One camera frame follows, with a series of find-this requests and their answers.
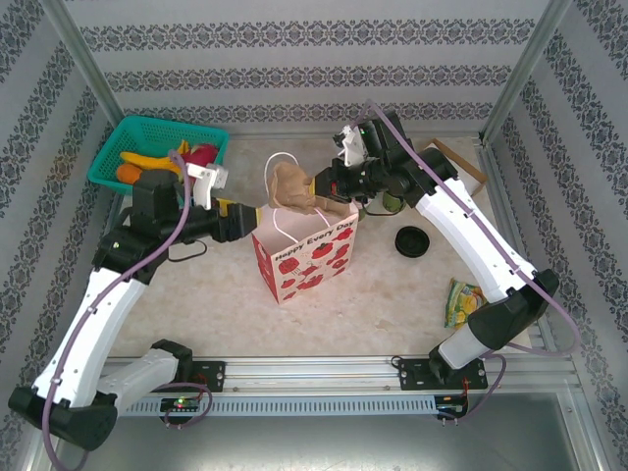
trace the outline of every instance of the plastic basket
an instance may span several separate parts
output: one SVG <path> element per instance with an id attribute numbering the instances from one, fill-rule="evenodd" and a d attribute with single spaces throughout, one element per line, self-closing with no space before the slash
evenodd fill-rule
<path id="1" fill-rule="evenodd" d="M 215 163 L 223 163 L 229 142 L 229 134 L 226 131 L 143 116 L 127 116 L 120 121 L 98 152 L 87 177 L 91 182 L 109 186 L 118 193 L 131 194 L 132 185 L 120 183 L 116 178 L 116 170 L 123 163 L 120 152 L 165 157 L 169 150 L 177 149 L 183 139 L 189 142 L 190 146 L 215 145 L 219 149 Z"/>

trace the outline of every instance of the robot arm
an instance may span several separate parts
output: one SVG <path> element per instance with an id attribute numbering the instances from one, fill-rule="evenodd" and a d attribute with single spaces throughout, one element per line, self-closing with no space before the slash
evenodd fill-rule
<path id="1" fill-rule="evenodd" d="M 406 142 L 395 113 L 388 119 Z M 356 142 L 361 138 L 362 145 Z M 317 195 L 348 202 L 366 203 L 381 191 L 403 198 L 441 231 L 470 268 L 489 301 L 469 316 L 468 323 L 430 352 L 431 371 L 446 384 L 457 371 L 490 350 L 503 348 L 536 321 L 547 303 L 506 264 L 489 238 L 473 222 L 479 217 L 497 244 L 519 266 L 519 270 L 549 295 L 554 295 L 558 280 L 551 270 L 537 272 L 499 235 L 475 205 L 455 168 L 436 148 L 419 153 L 421 159 L 470 210 L 465 212 L 423 171 L 391 131 L 379 119 L 366 120 L 353 129 L 345 128 L 334 141 L 342 147 L 344 161 L 334 159 L 332 166 L 314 179 Z M 365 149 L 362 156 L 360 149 Z M 346 165 L 350 155 L 351 165 Z"/>
<path id="2" fill-rule="evenodd" d="M 176 242 L 190 243 L 203 236 L 225 242 L 252 232 L 258 224 L 257 209 L 210 197 L 212 187 L 224 184 L 226 171 L 220 167 L 197 167 L 188 164 L 188 173 L 198 178 L 194 201 L 199 205 L 190 208 Z M 176 175 L 161 170 L 142 173 L 133 186 L 132 207 L 101 239 L 78 314 L 60 347 L 33 385 L 15 388 L 9 399 L 9 406 L 32 425 L 41 428 L 43 403 L 56 365 L 94 297 L 128 268 L 153 253 L 173 232 L 181 216 L 177 186 Z M 124 225 L 127 217 L 130 223 Z M 132 279 L 113 288 L 80 331 L 53 398 L 50 425 L 54 435 L 83 449 L 94 450 L 109 436 L 118 410 L 126 410 L 159 386 L 189 380 L 191 350 L 167 340 L 156 342 L 142 358 L 100 379 L 109 350 L 127 315 L 167 257 L 165 252 Z"/>

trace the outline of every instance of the green snack packet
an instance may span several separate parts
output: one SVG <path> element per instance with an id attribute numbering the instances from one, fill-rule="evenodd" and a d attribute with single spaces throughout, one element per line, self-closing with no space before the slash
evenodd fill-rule
<path id="1" fill-rule="evenodd" d="M 445 306 L 445 327 L 459 329 L 466 324 L 469 314 L 487 303 L 479 287 L 451 279 L 449 297 Z"/>

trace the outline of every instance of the red and white paper bag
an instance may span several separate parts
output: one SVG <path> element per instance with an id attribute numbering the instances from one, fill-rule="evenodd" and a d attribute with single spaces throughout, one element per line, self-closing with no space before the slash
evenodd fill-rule
<path id="1" fill-rule="evenodd" d="M 262 208 L 262 222 L 253 231 L 253 245 L 259 271 L 277 302 L 282 304 L 346 269 L 358 219 L 355 205 L 349 208 L 344 219 L 324 214 L 327 222 L 318 214 L 278 209 L 275 222 L 279 230 L 273 223 L 274 210 Z"/>

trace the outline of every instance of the toy banana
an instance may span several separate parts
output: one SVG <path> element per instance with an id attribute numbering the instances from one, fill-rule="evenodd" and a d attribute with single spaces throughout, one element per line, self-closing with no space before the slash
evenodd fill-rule
<path id="1" fill-rule="evenodd" d="M 181 155 L 189 152 L 189 144 L 183 140 L 177 151 Z M 170 170 L 177 175 L 181 174 L 181 169 L 177 164 L 170 160 L 169 157 L 146 157 L 145 155 L 136 154 L 134 152 L 121 152 L 120 158 L 128 164 L 133 164 L 142 170 Z"/>

